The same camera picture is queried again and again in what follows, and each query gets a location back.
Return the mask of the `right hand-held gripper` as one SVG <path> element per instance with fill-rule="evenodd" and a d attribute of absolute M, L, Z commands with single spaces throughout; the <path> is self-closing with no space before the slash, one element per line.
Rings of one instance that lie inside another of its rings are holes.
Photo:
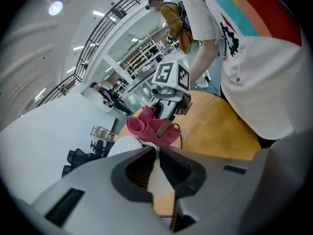
<path fill-rule="evenodd" d="M 185 116 L 192 106 L 189 71 L 178 61 L 158 64 L 152 79 L 151 96 L 148 106 L 155 108 L 156 118 L 166 118 L 156 130 L 159 138 L 172 124 L 175 115 Z"/>

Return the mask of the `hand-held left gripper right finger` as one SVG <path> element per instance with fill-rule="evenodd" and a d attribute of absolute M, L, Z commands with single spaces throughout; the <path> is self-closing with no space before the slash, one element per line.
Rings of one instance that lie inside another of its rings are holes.
<path fill-rule="evenodd" d="M 174 147 L 159 150 L 175 191 L 176 235 L 254 235 L 284 225 L 313 169 L 312 131 L 292 134 L 251 161 Z"/>

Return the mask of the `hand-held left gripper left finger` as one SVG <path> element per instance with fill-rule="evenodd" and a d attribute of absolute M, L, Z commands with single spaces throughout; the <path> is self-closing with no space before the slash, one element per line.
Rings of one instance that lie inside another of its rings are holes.
<path fill-rule="evenodd" d="M 168 235 L 154 212 L 148 181 L 156 151 L 144 147 L 88 162 L 33 203 L 45 235 Z"/>

